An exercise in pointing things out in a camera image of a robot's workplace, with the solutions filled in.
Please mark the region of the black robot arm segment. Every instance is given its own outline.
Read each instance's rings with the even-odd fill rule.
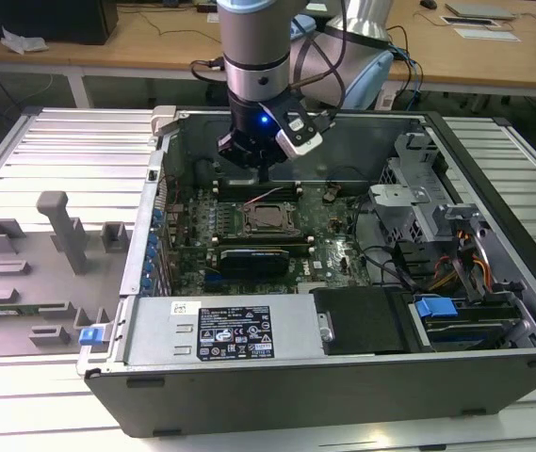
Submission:
[[[290,24],[307,0],[219,0],[230,133],[219,153],[242,168],[268,168],[321,144],[326,117],[311,118],[289,89]]]

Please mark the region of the wooden table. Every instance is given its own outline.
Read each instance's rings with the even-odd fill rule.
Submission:
[[[0,43],[0,72],[65,75],[77,107],[91,108],[85,76],[193,79],[191,60],[221,55],[219,24],[208,23],[206,14],[195,9],[134,11],[119,6],[119,22],[105,45],[48,42],[50,50],[21,56]]]
[[[470,1],[477,2],[500,5],[514,13],[536,14],[536,2]],[[85,76],[191,79],[188,64],[192,59],[220,55],[220,45],[215,41],[219,40],[219,25],[208,23],[206,14],[194,9],[172,12],[143,9],[141,14],[133,11],[136,9],[120,7],[119,24],[103,46],[50,42],[47,52],[20,56],[0,43],[0,72],[65,75],[76,105],[91,107]],[[512,27],[520,42],[467,40],[452,26],[435,26],[423,17],[414,16],[417,11],[439,24],[443,23],[439,16],[452,14],[444,0],[439,1],[435,11],[420,7],[417,0],[396,0],[389,16],[389,26],[401,24],[408,32],[411,56],[425,71],[423,90],[536,96],[535,18],[523,16],[500,28]],[[195,31],[159,36],[153,25],[161,32]],[[400,30],[392,30],[391,35],[396,45],[403,45]],[[383,86],[380,108],[390,107],[392,97],[407,76],[405,65],[396,62],[389,81]]]
[[[515,13],[536,14],[536,2],[519,0],[467,0],[466,3],[498,5]],[[411,57],[425,72],[425,91],[468,92],[478,94],[536,96],[536,19],[522,16],[496,31],[511,31],[520,42],[468,40],[452,26],[436,26],[419,15],[443,24],[440,16],[454,16],[444,0],[437,10],[428,10],[410,0],[397,0],[389,15],[388,26],[402,25],[408,33]],[[394,43],[404,45],[401,30],[391,30]],[[395,62],[389,81],[383,86],[380,101],[390,104],[392,96],[408,77],[404,63]]]

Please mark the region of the warning label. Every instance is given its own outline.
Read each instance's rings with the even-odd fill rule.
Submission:
[[[274,357],[268,306],[201,308],[198,332],[201,361]]]

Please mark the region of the aluminum extrusion table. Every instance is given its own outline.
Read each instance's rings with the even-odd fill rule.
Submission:
[[[44,189],[65,190],[71,216],[88,229],[107,218],[131,228],[155,142],[150,111],[44,109],[22,117],[0,145],[0,216],[25,232],[48,231],[35,209]],[[509,126],[488,119],[447,123],[536,239],[536,152]],[[470,202],[453,173],[452,183]],[[0,359],[0,450],[138,451],[536,451],[536,391],[500,414],[359,426],[137,440],[75,373],[76,355]]]

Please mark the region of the blue latch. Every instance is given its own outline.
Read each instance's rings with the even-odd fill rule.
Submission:
[[[421,317],[456,317],[458,315],[454,302],[447,297],[424,297],[415,305]]]
[[[105,335],[105,329],[102,327],[84,328],[79,333],[80,346],[101,346],[102,336]]]

